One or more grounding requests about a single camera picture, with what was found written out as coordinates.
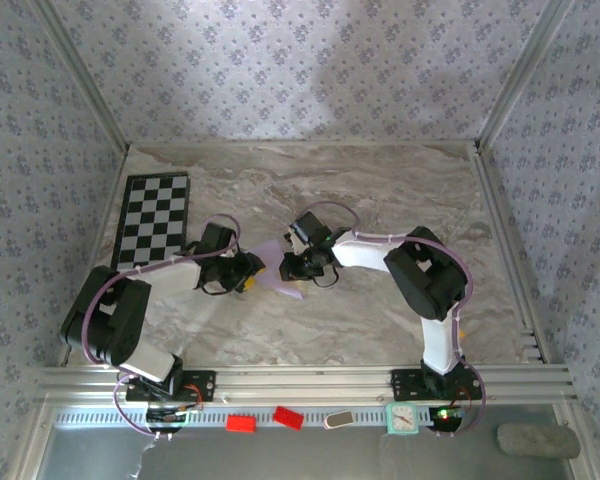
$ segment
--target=marble surface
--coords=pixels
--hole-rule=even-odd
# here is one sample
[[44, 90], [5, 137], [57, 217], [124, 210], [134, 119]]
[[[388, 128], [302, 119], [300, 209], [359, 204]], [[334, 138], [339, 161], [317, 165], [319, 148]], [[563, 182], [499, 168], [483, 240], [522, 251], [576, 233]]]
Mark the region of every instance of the marble surface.
[[[483, 364], [523, 358], [520, 323], [464, 148], [306, 143], [132, 148], [99, 263], [110, 262], [126, 177], [183, 170], [191, 178], [189, 241], [219, 212], [239, 219], [243, 248], [281, 239], [296, 214], [321, 199], [354, 208], [361, 231], [400, 233], [428, 226], [465, 259], [475, 277], [461, 324], [467, 357]], [[351, 222], [337, 207], [314, 213], [332, 228]], [[346, 269], [331, 288], [308, 282], [300, 288], [304, 300], [264, 287], [222, 297], [200, 291], [176, 295], [150, 306], [143, 335], [188, 365], [419, 362], [420, 319], [390, 275]], [[82, 358], [73, 352], [70, 362]]]

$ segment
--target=green clock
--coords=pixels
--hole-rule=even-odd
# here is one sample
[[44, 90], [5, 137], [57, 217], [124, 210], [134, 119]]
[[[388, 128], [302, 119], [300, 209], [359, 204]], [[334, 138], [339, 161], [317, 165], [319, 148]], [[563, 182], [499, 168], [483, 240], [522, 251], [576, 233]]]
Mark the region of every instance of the green clock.
[[409, 402], [387, 405], [387, 429], [391, 435], [418, 433], [418, 407]]

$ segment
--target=red block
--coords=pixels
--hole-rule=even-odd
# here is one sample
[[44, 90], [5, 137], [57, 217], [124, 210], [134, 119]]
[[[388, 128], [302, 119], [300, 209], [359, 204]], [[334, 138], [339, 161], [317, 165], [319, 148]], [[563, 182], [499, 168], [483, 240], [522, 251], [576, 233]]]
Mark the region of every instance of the red block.
[[273, 414], [273, 420], [294, 430], [301, 430], [304, 416], [287, 408], [278, 407]]
[[227, 418], [227, 431], [240, 433], [255, 433], [256, 418], [246, 415], [229, 415]]

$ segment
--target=floral wallpaper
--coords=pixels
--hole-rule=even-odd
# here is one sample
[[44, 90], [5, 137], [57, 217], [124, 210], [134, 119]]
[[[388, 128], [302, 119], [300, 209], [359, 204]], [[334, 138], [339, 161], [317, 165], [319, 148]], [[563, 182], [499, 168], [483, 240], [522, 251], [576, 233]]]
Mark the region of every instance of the floral wallpaper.
[[0, 2], [0, 478], [120, 161], [26, 2]]
[[545, 333], [600, 436], [600, 0], [575, 2], [493, 155]]
[[546, 0], [54, 3], [138, 143], [475, 138]]

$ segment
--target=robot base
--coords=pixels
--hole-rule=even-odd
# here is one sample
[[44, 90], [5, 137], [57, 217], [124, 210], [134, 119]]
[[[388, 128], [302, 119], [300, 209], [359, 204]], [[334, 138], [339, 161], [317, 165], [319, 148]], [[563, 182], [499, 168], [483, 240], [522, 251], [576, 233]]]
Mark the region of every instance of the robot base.
[[[158, 391], [152, 382], [143, 381], [142, 378], [134, 378], [129, 382], [127, 389], [127, 402], [151, 402], [151, 403], [192, 403], [196, 401], [212, 402], [216, 388], [216, 372], [213, 370], [182, 370], [180, 372], [179, 385], [172, 395]], [[195, 385], [202, 398], [198, 398], [195, 389], [188, 389], [188, 385]]]
[[405, 368], [391, 371], [393, 399], [397, 402], [414, 400], [463, 400], [462, 389], [469, 392], [471, 400], [482, 399], [475, 374], [458, 364], [446, 375], [431, 370], [424, 362], [422, 368]]

